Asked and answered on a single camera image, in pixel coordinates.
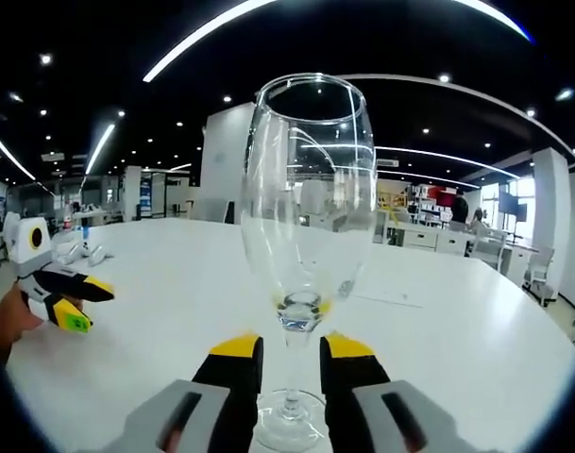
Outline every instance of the glass stem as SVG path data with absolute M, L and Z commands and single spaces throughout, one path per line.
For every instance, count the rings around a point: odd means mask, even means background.
M 289 356 L 289 376 L 285 403 L 282 408 L 283 417 L 288 420 L 296 420 L 304 414 L 299 402 L 299 378 L 302 376 L 302 357 L 310 340 L 310 331 L 285 330 L 285 344 Z

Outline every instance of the gray gripper part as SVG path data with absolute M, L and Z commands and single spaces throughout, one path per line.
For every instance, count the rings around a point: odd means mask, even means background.
M 182 431 L 176 453 L 207 453 L 213 427 L 229 393 L 224 387 L 177 380 L 127 416 L 121 437 L 90 453 L 162 453 L 158 442 L 188 394 L 199 395 L 200 399 Z
M 363 410 L 376 453 L 408 451 L 394 415 L 384 401 L 384 396 L 389 394 L 400 397 L 421 428 L 426 441 L 424 453 L 478 453 L 476 448 L 458 437 L 455 420 L 409 382 L 401 380 L 369 385 L 353 392 Z

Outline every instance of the human hand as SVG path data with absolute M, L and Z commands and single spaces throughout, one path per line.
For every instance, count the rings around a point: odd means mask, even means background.
M 65 297 L 78 309 L 83 309 L 83 301 Z M 23 301 L 21 287 L 14 283 L 0 301 L 0 357 L 6 361 L 12 344 L 17 342 L 23 332 L 33 330 L 43 323 L 43 319 L 29 311 Z

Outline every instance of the person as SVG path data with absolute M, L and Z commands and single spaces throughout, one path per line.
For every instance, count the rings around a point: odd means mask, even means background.
M 80 310 L 83 309 L 83 301 L 66 297 Z M 43 323 L 43 319 L 37 317 L 23 301 L 21 288 L 14 283 L 0 301 L 0 361 L 6 363 L 12 350 L 12 345 L 18 342 L 23 333 L 33 330 Z
M 469 207 L 467 206 L 467 202 L 464 198 L 464 191 L 461 189 L 457 189 L 457 197 L 453 202 L 453 206 L 450 208 L 453 213 L 452 218 L 450 219 L 451 222 L 459 222 L 460 224 L 465 224 L 467 221 L 467 213 L 469 211 Z
M 484 211 L 482 211 L 482 208 L 476 208 L 476 210 L 474 210 L 472 221 L 469 224 L 469 229 L 472 233 L 476 234 L 480 228 L 487 227 L 487 224 L 482 221 L 483 218 Z

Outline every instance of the green label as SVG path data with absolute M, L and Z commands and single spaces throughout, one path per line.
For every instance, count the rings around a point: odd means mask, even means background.
M 88 331 L 88 321 L 83 319 L 81 316 L 75 316 L 74 314 L 67 314 L 65 316 L 67 328 L 69 330 L 84 333 Z

